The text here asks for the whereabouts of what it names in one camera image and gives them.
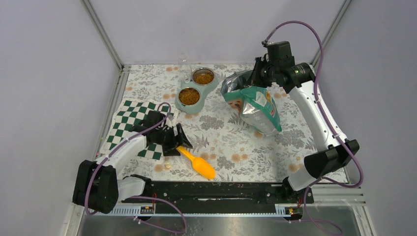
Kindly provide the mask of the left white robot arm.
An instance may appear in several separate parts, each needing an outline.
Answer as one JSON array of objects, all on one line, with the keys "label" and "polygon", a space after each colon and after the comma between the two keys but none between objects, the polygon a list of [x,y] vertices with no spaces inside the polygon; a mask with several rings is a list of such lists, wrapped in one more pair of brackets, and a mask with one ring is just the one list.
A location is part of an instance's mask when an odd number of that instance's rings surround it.
[{"label": "left white robot arm", "polygon": [[179,156],[178,147],[192,148],[180,123],[173,125],[160,111],[150,111],[144,120],[133,125],[125,138],[111,152],[95,161],[85,160],[78,168],[72,202],[107,214],[117,202],[135,196],[140,202],[152,197],[145,177],[131,175],[119,178],[130,158],[150,145],[160,145],[164,156]]}]

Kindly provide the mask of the yellow plastic scoop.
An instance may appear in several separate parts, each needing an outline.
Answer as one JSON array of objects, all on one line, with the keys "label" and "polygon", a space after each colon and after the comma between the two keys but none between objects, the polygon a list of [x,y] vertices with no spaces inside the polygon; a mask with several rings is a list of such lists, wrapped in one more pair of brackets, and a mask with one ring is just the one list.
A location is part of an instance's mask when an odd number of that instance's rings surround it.
[{"label": "yellow plastic scoop", "polygon": [[216,171],[211,164],[201,157],[194,156],[186,148],[179,146],[177,150],[191,161],[192,168],[206,179],[214,179]]}]

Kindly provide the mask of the teal dog food bag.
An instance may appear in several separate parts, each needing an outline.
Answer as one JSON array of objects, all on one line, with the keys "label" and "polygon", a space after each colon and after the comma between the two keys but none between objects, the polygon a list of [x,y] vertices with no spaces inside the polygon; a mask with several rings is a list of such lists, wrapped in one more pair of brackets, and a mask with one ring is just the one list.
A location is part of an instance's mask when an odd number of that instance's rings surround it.
[{"label": "teal dog food bag", "polygon": [[241,120],[263,135],[276,135],[282,131],[276,103],[266,88],[251,84],[251,75],[249,70],[233,73],[223,80],[220,92]]}]

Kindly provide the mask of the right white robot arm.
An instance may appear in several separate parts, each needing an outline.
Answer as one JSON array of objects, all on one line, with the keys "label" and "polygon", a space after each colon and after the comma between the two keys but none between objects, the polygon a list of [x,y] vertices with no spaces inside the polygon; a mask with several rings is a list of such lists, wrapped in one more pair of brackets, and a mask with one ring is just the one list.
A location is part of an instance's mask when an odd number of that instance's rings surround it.
[{"label": "right white robot arm", "polygon": [[267,53],[255,59],[251,82],[267,88],[276,83],[300,109],[315,142],[317,152],[304,158],[304,166],[285,178],[282,196],[293,203],[301,190],[321,180],[328,173],[344,168],[359,150],[357,140],[350,140],[338,127],[322,100],[312,67],[296,63],[288,41],[263,42]]}]

